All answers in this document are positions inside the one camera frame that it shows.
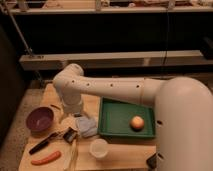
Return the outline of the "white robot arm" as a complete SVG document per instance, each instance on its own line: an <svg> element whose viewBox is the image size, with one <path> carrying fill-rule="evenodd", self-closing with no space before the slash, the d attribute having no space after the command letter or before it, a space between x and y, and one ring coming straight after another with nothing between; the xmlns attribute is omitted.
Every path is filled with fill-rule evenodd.
<svg viewBox="0 0 213 171"><path fill-rule="evenodd" d="M64 111L82 108L83 94L152 107L156 171L213 171L213 93L190 77L91 78L70 64L53 79Z"/></svg>

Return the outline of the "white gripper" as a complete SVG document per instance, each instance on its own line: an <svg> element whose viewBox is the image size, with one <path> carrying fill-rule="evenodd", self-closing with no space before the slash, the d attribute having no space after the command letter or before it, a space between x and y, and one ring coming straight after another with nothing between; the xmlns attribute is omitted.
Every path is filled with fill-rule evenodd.
<svg viewBox="0 0 213 171"><path fill-rule="evenodd" d="M83 100L80 99L77 102L66 102L65 100L61 100L62 108L61 108L61 117L59 122L62 122L64 119L68 118L70 115L80 115L83 110Z"/></svg>

